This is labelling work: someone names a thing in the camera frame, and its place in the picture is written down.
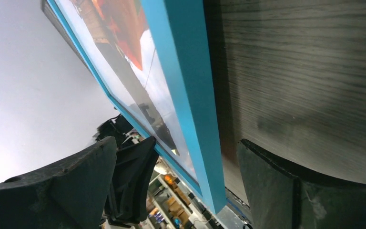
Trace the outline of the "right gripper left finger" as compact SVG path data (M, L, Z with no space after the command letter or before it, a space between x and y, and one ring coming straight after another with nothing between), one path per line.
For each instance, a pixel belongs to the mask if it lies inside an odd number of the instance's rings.
M0 229L96 229L117 157L107 137L0 183Z

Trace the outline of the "hot air balloon photo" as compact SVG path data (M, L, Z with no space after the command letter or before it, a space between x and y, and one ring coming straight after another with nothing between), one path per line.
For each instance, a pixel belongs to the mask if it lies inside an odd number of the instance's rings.
M59 0L57 5L111 97L196 179L139 0Z

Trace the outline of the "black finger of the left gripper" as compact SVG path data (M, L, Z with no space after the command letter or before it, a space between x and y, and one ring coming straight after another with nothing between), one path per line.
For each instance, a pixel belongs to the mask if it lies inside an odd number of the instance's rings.
M159 158L155 145L156 138L151 136L117 151L104 207L104 215L110 225L139 224L147 219L147 191Z

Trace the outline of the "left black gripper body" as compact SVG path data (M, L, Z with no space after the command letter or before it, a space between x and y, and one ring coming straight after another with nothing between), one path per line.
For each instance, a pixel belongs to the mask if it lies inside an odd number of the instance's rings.
M133 130L133 126L121 114L108 119L97 128L97 133L93 136L95 141L100 141L108 136L113 136L118 149L134 145L132 137L127 134Z

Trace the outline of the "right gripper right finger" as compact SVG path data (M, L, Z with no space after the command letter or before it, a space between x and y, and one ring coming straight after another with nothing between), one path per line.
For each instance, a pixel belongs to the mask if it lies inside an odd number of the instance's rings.
M366 229L366 184L328 176L242 139L237 159L253 229Z

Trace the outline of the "blue picture frame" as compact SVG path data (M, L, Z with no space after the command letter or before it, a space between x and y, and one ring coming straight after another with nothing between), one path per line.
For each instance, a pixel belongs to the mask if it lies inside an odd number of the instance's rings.
M226 195L203 2L200 0L140 0L140 2L157 48L196 179L189 177L161 148L158 141L155 149L209 211L216 214L226 205ZM50 0L48 4L106 97L142 136L152 136L111 97L60 11L57 0Z

